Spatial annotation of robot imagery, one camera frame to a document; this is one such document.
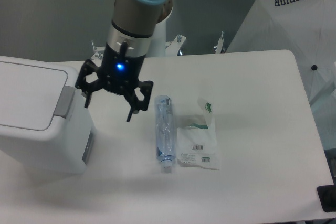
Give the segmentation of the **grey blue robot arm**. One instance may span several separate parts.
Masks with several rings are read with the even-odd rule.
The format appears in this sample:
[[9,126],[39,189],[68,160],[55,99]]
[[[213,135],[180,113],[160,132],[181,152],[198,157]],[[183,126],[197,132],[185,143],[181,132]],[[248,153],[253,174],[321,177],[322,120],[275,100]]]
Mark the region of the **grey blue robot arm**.
[[75,84],[86,97],[87,108],[94,92],[105,89],[122,95],[130,105],[127,121],[149,106],[152,81],[140,81],[144,58],[156,24],[168,0],[115,0],[102,63],[87,59]]

